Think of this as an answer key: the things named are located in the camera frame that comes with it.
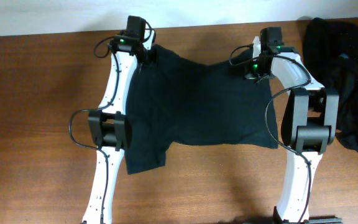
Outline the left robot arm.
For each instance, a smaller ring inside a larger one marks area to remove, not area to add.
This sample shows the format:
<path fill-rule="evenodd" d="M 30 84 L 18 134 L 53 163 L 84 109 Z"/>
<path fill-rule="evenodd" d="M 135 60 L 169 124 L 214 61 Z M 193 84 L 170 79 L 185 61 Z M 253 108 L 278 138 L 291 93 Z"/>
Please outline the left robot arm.
<path fill-rule="evenodd" d="M 139 16 L 129 16 L 126 28 L 108 42 L 111 69 L 103 98 L 88 113 L 96 149 L 96 168 L 82 223 L 112 223 L 112 203 L 119 167 L 129 148 L 132 130 L 126 103 L 132 77 L 152 60 L 155 31 Z"/>

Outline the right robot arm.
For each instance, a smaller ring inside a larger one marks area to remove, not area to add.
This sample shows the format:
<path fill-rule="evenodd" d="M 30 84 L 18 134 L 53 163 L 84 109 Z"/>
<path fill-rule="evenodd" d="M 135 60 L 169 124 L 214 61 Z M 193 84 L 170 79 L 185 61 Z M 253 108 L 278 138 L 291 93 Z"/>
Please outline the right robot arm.
<path fill-rule="evenodd" d="M 338 93 L 307 71 L 296 48 L 284 44 L 280 27 L 262 29 L 250 47 L 246 78 L 278 78 L 281 93 L 288 93 L 282 138 L 277 141 L 287 150 L 287 166 L 273 222 L 342 223 L 338 217 L 310 217 L 308 210 L 318 164 L 335 136 Z"/>

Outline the black t-shirt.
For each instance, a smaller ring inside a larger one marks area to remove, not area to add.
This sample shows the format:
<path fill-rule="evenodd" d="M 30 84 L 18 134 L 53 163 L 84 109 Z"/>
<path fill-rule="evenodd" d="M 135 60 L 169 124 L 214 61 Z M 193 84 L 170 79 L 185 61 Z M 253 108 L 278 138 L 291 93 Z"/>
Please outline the black t-shirt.
<path fill-rule="evenodd" d="M 132 127 L 125 153 L 128 174 L 164 166 L 175 142 L 277 148 L 268 80 L 248 80 L 245 69 L 228 60 L 205 65 L 161 45 L 152 50 L 157 60 L 132 77 L 126 102 Z"/>

